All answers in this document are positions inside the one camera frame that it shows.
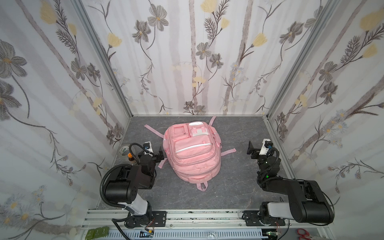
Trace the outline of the pink student backpack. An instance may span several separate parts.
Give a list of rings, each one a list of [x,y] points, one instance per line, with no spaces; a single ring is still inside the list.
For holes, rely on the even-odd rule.
[[[146,129],[163,139],[167,157],[159,163],[159,168],[168,162],[180,179],[205,192],[208,181],[221,169],[222,157],[237,151],[222,151],[222,140],[213,127],[215,119],[213,116],[209,123],[197,121],[172,125],[164,134],[145,125]]]

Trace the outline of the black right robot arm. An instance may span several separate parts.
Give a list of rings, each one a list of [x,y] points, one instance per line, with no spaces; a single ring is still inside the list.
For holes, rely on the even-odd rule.
[[[279,220],[294,220],[315,226],[331,224],[335,210],[316,181],[287,179],[278,175],[280,171],[280,152],[273,142],[264,139],[262,147],[254,148],[249,142],[247,155],[257,160],[256,183],[265,192],[288,197],[287,202],[263,202],[257,218],[263,225],[270,225]]]

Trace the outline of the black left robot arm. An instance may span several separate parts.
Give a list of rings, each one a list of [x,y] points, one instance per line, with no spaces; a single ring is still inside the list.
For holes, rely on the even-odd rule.
[[[132,143],[121,147],[119,153],[128,158],[127,164],[112,167],[104,175],[100,196],[108,206],[128,211],[124,219],[112,219],[120,229],[120,223],[128,229],[136,227],[163,227],[166,211],[153,211],[150,202],[144,200],[138,190],[153,188],[157,176],[156,164],[165,159],[162,148],[157,153],[150,151],[150,143]]]

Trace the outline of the orange cap brown bottle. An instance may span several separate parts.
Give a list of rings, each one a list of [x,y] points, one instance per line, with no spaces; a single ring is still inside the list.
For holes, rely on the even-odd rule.
[[[136,164],[137,164],[136,159],[134,158],[134,156],[133,156],[131,153],[128,153],[128,159],[129,159],[129,162],[130,162],[132,165],[136,165]]]

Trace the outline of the white tape roll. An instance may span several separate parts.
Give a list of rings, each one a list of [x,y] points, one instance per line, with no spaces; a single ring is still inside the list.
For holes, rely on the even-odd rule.
[[[123,158],[126,158],[130,153],[129,146],[121,146],[119,149],[119,155]]]

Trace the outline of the green connector block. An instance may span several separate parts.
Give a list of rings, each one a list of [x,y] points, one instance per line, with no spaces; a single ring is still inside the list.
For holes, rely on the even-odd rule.
[[[90,229],[86,233],[85,240],[104,238],[109,234],[109,230],[110,228],[108,226]]]

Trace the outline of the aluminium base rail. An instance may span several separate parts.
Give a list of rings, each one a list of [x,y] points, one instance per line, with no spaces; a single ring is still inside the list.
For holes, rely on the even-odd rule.
[[[108,226],[106,240],[297,240],[297,229],[305,229],[319,240],[335,239],[329,227],[301,224],[285,220],[284,226],[246,225],[245,210],[167,210],[163,227],[125,228],[121,231],[112,219],[123,219],[128,213],[122,210],[89,210],[77,240],[84,240],[90,229]]]

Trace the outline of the red handled scissors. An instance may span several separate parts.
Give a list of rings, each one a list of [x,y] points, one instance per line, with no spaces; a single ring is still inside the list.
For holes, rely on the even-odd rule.
[[[310,233],[305,229],[297,229],[298,239],[299,240],[312,240],[313,237]]]

